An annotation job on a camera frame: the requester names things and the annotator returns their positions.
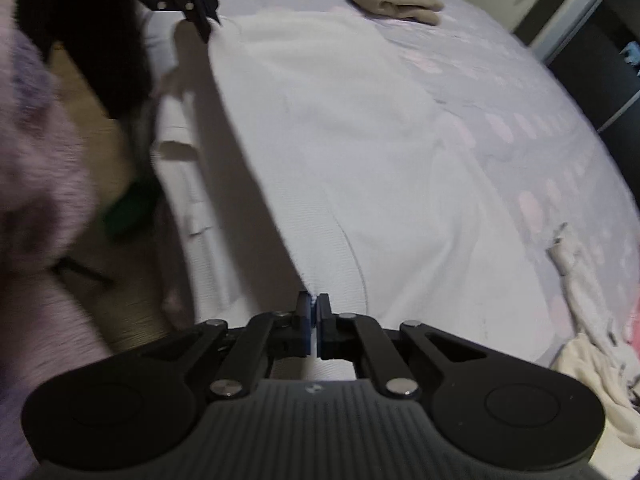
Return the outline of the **white sweatshirt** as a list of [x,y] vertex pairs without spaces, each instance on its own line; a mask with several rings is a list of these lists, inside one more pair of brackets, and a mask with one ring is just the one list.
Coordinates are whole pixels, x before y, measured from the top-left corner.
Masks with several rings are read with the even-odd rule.
[[271,12],[172,33],[153,165],[191,309],[233,326],[299,289],[536,361],[553,326],[506,206],[362,18]]

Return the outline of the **pink fuzzy rug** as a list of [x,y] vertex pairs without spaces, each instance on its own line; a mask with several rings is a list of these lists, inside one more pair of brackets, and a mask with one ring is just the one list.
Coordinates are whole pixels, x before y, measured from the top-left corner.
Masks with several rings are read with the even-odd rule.
[[1,0],[1,475],[36,468],[21,428],[32,390],[107,355],[50,269],[96,209],[82,145],[56,80]]

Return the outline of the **cream knit garment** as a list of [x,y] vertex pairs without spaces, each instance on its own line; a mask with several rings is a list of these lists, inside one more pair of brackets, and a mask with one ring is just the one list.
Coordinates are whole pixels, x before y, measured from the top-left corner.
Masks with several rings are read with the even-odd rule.
[[607,479],[638,479],[639,413],[618,369],[584,333],[564,344],[552,368],[587,386],[604,407],[604,430],[590,465]]

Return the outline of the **light grey hoodie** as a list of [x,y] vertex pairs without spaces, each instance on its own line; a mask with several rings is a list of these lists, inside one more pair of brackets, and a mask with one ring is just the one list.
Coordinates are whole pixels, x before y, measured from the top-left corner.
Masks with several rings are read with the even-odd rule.
[[639,360],[626,343],[620,324],[608,308],[585,244],[564,222],[554,231],[547,252],[559,274],[576,330],[587,335],[625,382],[632,382],[639,375]]

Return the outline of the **grey pink polka-dot bedspread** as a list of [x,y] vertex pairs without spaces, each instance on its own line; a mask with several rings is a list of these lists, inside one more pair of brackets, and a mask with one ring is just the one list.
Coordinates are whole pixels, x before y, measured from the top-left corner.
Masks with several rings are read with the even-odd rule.
[[[437,26],[370,18],[346,0],[221,0],[221,20],[271,12],[349,14],[373,25],[446,117],[447,138],[471,155],[495,187],[520,234],[546,300],[553,340],[536,361],[551,363],[575,324],[547,249],[567,222],[593,260],[608,308],[625,325],[639,285],[639,218],[634,200],[597,133],[548,70],[487,14],[444,0]],[[176,66],[178,13],[141,10],[139,22],[157,92]],[[163,267],[172,324],[193,304],[178,226]]]

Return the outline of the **pink pillow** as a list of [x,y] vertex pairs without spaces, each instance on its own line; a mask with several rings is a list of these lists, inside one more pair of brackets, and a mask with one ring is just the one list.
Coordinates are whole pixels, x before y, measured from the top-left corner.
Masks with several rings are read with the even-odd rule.
[[640,356],[640,301],[632,310],[625,325],[625,338],[637,356]]

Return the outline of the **black sliding wardrobe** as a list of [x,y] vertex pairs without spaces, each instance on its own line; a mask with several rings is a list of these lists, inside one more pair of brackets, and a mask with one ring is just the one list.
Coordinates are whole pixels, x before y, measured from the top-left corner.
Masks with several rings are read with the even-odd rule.
[[537,0],[514,34],[597,132],[639,107],[639,0]]

